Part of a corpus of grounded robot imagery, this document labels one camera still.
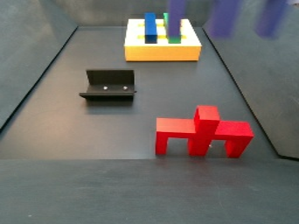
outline blurry purple object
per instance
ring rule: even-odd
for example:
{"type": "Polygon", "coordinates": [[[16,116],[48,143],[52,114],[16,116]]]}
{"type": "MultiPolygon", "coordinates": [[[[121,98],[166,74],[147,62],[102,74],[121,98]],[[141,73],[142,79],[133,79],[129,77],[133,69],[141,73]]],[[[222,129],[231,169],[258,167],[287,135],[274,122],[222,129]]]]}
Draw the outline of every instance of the blurry purple object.
{"type": "Polygon", "coordinates": [[[169,0],[169,31],[170,37],[181,37],[182,19],[186,10],[186,0],[169,0]]]}
{"type": "Polygon", "coordinates": [[[214,0],[209,33],[214,38],[229,38],[234,31],[243,0],[214,0]]]}
{"type": "Polygon", "coordinates": [[[257,34],[265,38],[274,38],[287,9],[286,0],[266,0],[265,9],[257,22],[257,34]]]}

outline red block structure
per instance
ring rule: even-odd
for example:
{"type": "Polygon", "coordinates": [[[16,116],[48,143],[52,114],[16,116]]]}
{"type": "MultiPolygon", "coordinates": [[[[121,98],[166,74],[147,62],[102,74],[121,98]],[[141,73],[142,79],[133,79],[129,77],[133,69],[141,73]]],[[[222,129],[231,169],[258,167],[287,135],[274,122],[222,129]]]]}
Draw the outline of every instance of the red block structure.
{"type": "Polygon", "coordinates": [[[249,122],[222,121],[218,107],[198,106],[194,119],[157,118],[157,155],[166,154],[170,137],[187,138],[190,155],[202,157],[211,141],[225,140],[229,158],[239,158],[254,132],[249,122]]]}

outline block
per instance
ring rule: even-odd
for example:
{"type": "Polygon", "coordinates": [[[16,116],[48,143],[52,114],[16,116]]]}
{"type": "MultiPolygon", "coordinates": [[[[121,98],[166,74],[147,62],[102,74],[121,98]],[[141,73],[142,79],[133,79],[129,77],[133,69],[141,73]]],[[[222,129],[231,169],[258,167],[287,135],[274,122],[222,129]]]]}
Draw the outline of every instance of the block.
{"type": "Polygon", "coordinates": [[[169,0],[167,38],[170,44],[182,43],[182,19],[186,10],[186,0],[169,0]]]}
{"type": "Polygon", "coordinates": [[[257,34],[263,38],[275,38],[285,15],[287,13],[286,0],[266,0],[266,5],[257,21],[257,34]]]}
{"type": "Polygon", "coordinates": [[[222,121],[218,107],[198,106],[194,119],[158,118],[155,154],[165,155],[170,137],[189,139],[191,156],[205,157],[213,140],[225,140],[229,158],[239,158],[254,132],[249,122],[222,121]]]}
{"type": "Polygon", "coordinates": [[[230,38],[235,28],[243,0],[215,0],[209,21],[209,34],[214,38],[230,38]]]}
{"type": "Polygon", "coordinates": [[[146,44],[143,19],[129,19],[126,30],[126,61],[198,61],[202,42],[189,19],[182,20],[182,43],[169,44],[165,20],[157,19],[158,43],[146,44]]]}
{"type": "Polygon", "coordinates": [[[254,132],[249,122],[221,121],[215,132],[215,140],[226,140],[229,158],[239,158],[247,148],[254,132]]]}
{"type": "Polygon", "coordinates": [[[197,134],[195,138],[189,140],[191,156],[206,156],[219,123],[221,114],[218,107],[198,106],[194,115],[197,134]]]}
{"type": "Polygon", "coordinates": [[[147,44],[157,44],[158,33],[155,24],[155,14],[147,12],[145,14],[145,42],[147,44]]]}
{"type": "Polygon", "coordinates": [[[193,119],[157,118],[155,154],[166,154],[170,137],[193,138],[194,135],[193,119]]]}

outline yellow base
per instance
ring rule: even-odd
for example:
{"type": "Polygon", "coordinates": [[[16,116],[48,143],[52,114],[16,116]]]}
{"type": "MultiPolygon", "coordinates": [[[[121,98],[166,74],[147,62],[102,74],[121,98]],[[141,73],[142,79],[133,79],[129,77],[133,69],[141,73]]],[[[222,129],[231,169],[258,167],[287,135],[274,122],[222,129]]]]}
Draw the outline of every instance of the yellow base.
{"type": "Polygon", "coordinates": [[[202,42],[189,19],[182,20],[182,43],[169,44],[165,21],[157,19],[158,43],[146,44],[145,20],[129,19],[126,30],[126,61],[199,60],[202,42]]]}

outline green block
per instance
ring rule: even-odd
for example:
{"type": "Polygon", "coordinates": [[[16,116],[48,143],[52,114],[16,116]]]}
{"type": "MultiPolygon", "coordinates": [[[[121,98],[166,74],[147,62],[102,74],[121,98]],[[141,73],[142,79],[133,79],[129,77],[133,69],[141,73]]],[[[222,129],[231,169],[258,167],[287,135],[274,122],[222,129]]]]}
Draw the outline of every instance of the green block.
{"type": "Polygon", "coordinates": [[[166,12],[165,14],[163,14],[163,26],[165,26],[165,28],[167,27],[167,25],[169,25],[169,13],[166,12]]]}
{"type": "Polygon", "coordinates": [[[163,26],[165,26],[165,29],[166,29],[166,35],[167,35],[167,38],[169,38],[169,44],[181,44],[182,43],[182,36],[181,37],[170,37],[169,36],[169,33],[167,33],[167,27],[169,27],[169,13],[166,12],[163,14],[163,26]]]}
{"type": "Polygon", "coordinates": [[[169,44],[181,44],[182,43],[182,36],[181,37],[170,37],[169,38],[169,44]]]}

